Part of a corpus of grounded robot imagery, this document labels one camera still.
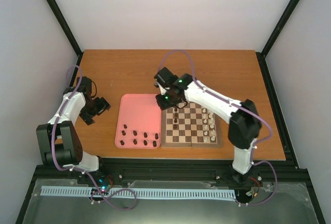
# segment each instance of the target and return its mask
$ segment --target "wooden table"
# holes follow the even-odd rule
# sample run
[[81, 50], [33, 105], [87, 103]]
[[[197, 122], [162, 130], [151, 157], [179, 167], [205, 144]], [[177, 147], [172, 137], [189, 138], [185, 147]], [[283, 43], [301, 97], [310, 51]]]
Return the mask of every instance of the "wooden table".
[[[222, 148], [159, 147], [123, 149], [114, 144], [119, 103], [124, 94], [158, 94], [154, 75], [167, 50], [85, 50], [83, 74], [97, 85], [99, 97], [111, 105], [109, 111], [94, 117], [87, 126], [78, 118], [75, 128], [84, 150], [93, 155], [117, 158], [232, 159], [233, 145], [228, 140], [228, 125], [222, 121]], [[254, 51], [188, 50], [194, 60], [196, 77], [210, 88], [234, 99], [252, 100], [259, 115], [273, 128], [274, 136], [262, 144], [255, 159], [285, 160], [275, 119]], [[174, 74], [191, 73], [182, 53], [172, 54], [164, 63]], [[268, 135], [262, 127], [260, 138]]]

